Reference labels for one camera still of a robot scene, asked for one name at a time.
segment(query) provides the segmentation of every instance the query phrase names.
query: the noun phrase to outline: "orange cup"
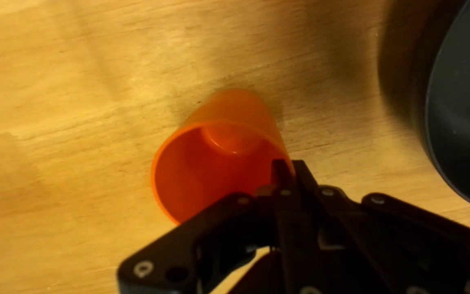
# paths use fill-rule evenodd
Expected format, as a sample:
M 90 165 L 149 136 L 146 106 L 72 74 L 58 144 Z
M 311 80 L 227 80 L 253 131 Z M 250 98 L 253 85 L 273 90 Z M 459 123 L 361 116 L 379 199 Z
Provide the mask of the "orange cup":
M 152 167 L 152 190 L 169 217 L 180 224 L 234 191 L 255 194 L 271 185 L 276 159 L 289 162 L 260 96 L 227 90 L 164 142 Z

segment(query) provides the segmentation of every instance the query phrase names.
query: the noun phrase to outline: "black metal bracket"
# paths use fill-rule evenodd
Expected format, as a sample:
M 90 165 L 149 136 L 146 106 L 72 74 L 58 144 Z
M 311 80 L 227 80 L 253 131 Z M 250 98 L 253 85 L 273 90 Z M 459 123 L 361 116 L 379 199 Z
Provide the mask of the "black metal bracket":
M 271 193 L 234 193 L 123 261 L 121 294 L 211 292 L 270 253 L 237 294 L 457 294 L 470 291 L 470 229 L 374 193 L 351 201 L 304 162 L 275 162 Z

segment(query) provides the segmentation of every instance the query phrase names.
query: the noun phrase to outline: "wood grain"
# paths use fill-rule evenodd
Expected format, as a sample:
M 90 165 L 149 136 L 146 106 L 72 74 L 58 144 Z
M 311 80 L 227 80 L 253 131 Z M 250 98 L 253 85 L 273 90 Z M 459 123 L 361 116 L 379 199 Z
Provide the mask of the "wood grain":
M 470 226 L 400 108 L 438 3 L 0 0 L 0 292 L 116 292 L 172 229 L 154 152 L 229 87 L 263 95 L 320 183 Z

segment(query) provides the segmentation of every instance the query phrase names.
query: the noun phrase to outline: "table surface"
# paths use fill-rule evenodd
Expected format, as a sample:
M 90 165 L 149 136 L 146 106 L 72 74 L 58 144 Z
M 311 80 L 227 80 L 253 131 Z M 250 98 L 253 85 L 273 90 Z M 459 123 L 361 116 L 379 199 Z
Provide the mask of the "table surface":
M 154 152 L 231 87 L 262 93 L 320 183 L 470 226 L 407 108 L 438 3 L 0 0 L 0 292 L 116 292 L 121 260 L 173 227 Z

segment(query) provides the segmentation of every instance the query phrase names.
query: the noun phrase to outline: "dark object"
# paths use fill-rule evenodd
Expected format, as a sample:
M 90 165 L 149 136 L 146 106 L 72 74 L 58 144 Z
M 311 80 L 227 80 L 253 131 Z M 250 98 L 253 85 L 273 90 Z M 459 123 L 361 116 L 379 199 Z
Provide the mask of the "dark object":
M 443 39 L 425 96 L 431 159 L 446 181 L 470 201 L 470 0 Z
M 273 193 L 234 193 L 129 257 L 121 294 L 211 292 L 262 247 L 231 292 L 470 294 L 470 229 L 387 194 L 353 203 L 294 165 L 275 163 Z

